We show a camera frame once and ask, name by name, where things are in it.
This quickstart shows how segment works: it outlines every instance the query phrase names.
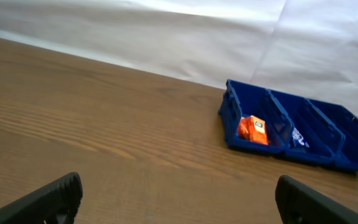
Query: brown tabletop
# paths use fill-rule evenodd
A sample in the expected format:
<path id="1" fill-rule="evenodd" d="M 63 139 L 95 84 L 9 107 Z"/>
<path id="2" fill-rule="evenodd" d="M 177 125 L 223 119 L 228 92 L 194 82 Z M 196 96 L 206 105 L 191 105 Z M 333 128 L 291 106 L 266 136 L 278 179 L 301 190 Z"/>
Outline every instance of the brown tabletop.
<path id="1" fill-rule="evenodd" d="M 228 149 L 223 92 L 0 39 L 0 207 L 77 171 L 76 223 L 281 223 L 282 174 L 358 212 L 358 174 Z"/>

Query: blue plastic container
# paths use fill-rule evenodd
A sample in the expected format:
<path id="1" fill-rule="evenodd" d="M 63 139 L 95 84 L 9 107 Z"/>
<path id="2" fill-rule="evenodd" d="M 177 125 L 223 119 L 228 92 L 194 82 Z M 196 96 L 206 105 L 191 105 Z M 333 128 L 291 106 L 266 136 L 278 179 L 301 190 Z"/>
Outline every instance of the blue plastic container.
<path id="1" fill-rule="evenodd" d="M 226 86 L 219 114 L 229 147 L 358 171 L 358 117 L 345 107 L 233 80 Z M 250 115 L 266 122 L 268 146 L 239 138 L 240 119 Z"/>
<path id="2" fill-rule="evenodd" d="M 303 145 L 300 147 L 290 144 L 285 149 L 285 156 L 316 164 L 332 163 L 336 152 L 343 147 L 343 133 L 309 99 L 273 90 L 272 93 L 281 102 L 306 143 L 301 142 Z"/>
<path id="3" fill-rule="evenodd" d="M 283 152 L 289 145 L 293 123 L 270 90 L 233 80 L 228 80 L 226 86 L 219 114 L 227 145 L 254 152 Z M 250 115 L 265 121 L 268 146 L 239 138 L 237 129 L 240 119 Z"/>
<path id="4" fill-rule="evenodd" d="M 311 100 L 344 133 L 346 140 L 336 152 L 334 165 L 358 171 L 358 117 L 341 105 Z"/>

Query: orange package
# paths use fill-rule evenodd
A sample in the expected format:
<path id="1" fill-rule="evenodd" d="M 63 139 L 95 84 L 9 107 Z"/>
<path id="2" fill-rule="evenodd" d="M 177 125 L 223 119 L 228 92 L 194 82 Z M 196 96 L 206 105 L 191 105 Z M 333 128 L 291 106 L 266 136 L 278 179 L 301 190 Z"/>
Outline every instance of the orange package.
<path id="1" fill-rule="evenodd" d="M 265 121 L 255 116 L 242 117 L 237 132 L 240 138 L 268 144 Z"/>

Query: blue and white package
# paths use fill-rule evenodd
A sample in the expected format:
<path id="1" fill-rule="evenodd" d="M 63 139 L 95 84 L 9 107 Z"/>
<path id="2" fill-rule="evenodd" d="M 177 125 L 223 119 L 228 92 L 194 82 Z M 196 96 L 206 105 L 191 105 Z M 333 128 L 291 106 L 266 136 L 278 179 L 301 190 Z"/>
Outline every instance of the blue and white package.
<path id="1" fill-rule="evenodd" d="M 306 152 L 306 149 L 309 147 L 309 144 L 303 138 L 302 134 L 294 127 L 292 131 L 291 148 Z"/>

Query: white backdrop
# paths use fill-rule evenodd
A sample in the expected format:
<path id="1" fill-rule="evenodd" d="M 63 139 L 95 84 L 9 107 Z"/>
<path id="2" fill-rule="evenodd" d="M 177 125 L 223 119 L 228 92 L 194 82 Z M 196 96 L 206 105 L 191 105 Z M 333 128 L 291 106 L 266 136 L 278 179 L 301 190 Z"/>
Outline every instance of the white backdrop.
<path id="1" fill-rule="evenodd" d="M 0 0 L 0 37 L 219 88 L 231 78 L 358 115 L 358 0 Z"/>

